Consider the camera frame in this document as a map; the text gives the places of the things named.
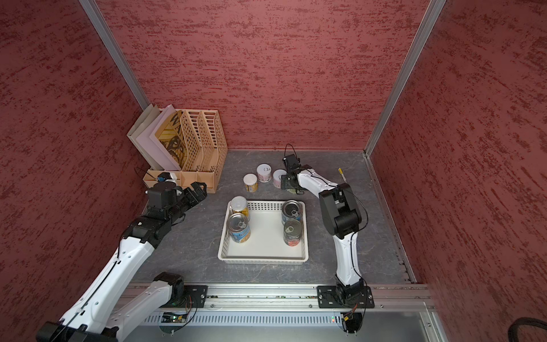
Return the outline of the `brown patterned magazine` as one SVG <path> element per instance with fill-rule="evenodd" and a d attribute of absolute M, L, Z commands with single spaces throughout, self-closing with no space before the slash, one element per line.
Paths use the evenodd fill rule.
<path fill-rule="evenodd" d="M 187 148 L 181 124 L 182 114 L 182 111 L 175 111 L 168 115 L 155 131 L 155 137 L 170 154 L 179 169 L 182 169 L 187 161 Z"/>

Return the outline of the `dark red labelled can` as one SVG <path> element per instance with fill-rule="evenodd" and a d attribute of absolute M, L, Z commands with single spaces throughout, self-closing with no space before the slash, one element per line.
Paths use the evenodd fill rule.
<path fill-rule="evenodd" d="M 297 219 L 288 219 L 283 225 L 283 240 L 290 247 L 297 246 L 302 238 L 303 225 Z"/>

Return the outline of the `white perforated plastic basket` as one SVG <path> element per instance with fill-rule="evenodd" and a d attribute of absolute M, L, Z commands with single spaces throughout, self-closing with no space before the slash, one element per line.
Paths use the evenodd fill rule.
<path fill-rule="evenodd" d="M 251 200 L 250 235 L 244 242 L 236 242 L 229 231 L 230 209 L 226 209 L 219 243 L 218 259 L 227 264 L 304 264 L 309 260 L 306 205 L 302 207 L 302 235 L 300 242 L 289 246 L 283 240 L 282 201 Z"/>

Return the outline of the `yellow labelled tall can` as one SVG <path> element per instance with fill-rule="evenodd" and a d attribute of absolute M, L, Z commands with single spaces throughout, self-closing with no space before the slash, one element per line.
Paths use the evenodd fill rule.
<path fill-rule="evenodd" d="M 249 219 L 249 208 L 246 198 L 236 196 L 230 201 L 230 211 L 232 214 L 242 214 Z"/>

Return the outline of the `small pink can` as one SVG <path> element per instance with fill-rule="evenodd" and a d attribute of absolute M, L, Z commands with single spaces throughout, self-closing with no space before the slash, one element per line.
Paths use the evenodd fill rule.
<path fill-rule="evenodd" d="M 281 181 L 284 175 L 286 175 L 286 171 L 282 169 L 273 172 L 272 180 L 275 188 L 281 189 Z"/>
<path fill-rule="evenodd" d="M 272 179 L 272 167 L 266 163 L 260 164 L 256 168 L 256 174 L 259 182 L 270 182 Z"/>

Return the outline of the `beige plastic file organizer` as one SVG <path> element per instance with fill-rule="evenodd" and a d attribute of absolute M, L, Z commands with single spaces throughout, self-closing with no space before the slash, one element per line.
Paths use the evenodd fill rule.
<path fill-rule="evenodd" d="M 215 193 L 227 155 L 227 143 L 217 110 L 178 109 L 182 111 L 181 124 L 187 148 L 187 161 L 181 171 L 152 170 L 145 172 L 147 188 L 155 185 L 164 172 L 177 185 L 186 187 L 192 182 L 204 182 L 207 191 Z"/>

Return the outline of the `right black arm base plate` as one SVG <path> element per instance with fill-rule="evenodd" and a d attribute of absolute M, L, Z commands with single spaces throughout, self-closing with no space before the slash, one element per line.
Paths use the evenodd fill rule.
<path fill-rule="evenodd" d="M 375 302 L 369 286 L 318 286 L 320 309 L 374 309 Z"/>

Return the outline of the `small yellow can white lid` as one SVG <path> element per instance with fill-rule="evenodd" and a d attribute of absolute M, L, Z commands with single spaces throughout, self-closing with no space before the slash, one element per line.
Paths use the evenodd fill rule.
<path fill-rule="evenodd" d="M 247 192 L 252 193 L 258 190 L 258 177 L 255 174 L 253 173 L 246 174 L 243 177 L 243 182 L 244 182 L 245 190 Z"/>

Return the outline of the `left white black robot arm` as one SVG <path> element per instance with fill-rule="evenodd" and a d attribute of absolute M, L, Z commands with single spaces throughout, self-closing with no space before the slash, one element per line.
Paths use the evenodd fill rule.
<path fill-rule="evenodd" d="M 124 341 L 162 306 L 198 307 L 180 275 L 162 272 L 143 293 L 115 309 L 138 269 L 172 227 L 207 198 L 207 186 L 193 182 L 181 188 L 173 182 L 158 182 L 147 195 L 145 213 L 122 233 L 118 248 L 92 285 L 57 322 L 48 321 L 38 330 L 37 341 Z"/>

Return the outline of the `aluminium front rail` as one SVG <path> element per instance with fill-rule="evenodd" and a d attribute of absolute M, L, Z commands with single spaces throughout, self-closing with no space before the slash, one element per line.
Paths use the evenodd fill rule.
<path fill-rule="evenodd" d="M 198 312 L 349 312 L 318 284 L 186 283 Z M 426 284 L 372 284 L 358 309 L 367 312 L 436 312 Z"/>

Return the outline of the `yellow white marker pen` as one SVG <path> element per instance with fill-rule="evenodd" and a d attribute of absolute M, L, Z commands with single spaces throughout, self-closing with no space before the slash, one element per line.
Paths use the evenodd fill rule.
<path fill-rule="evenodd" d="M 347 178 L 346 178 L 346 176 L 345 176 L 343 170 L 342 170 L 341 168 L 339 168 L 338 171 L 339 171 L 339 173 L 340 173 L 340 176 L 341 176 L 342 179 L 343 179 L 343 182 L 344 182 L 344 183 L 348 183 L 348 180 L 347 180 Z"/>

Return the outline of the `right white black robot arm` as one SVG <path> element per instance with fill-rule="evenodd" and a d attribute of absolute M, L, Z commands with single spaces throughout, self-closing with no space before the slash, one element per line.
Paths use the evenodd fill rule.
<path fill-rule="evenodd" d="M 323 226 L 336 250 L 336 296 L 348 305 L 366 294 L 366 281 L 358 266 L 357 238 L 363 216 L 349 184 L 337 184 L 313 169 L 297 169 L 281 176 L 285 190 L 308 191 L 319 199 Z"/>

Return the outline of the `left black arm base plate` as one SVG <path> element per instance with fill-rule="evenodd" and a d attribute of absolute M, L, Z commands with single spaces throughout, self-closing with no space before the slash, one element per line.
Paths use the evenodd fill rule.
<path fill-rule="evenodd" d="M 205 306 L 209 287 L 206 285 L 185 285 L 173 289 L 167 307 L 182 309 L 202 309 Z"/>

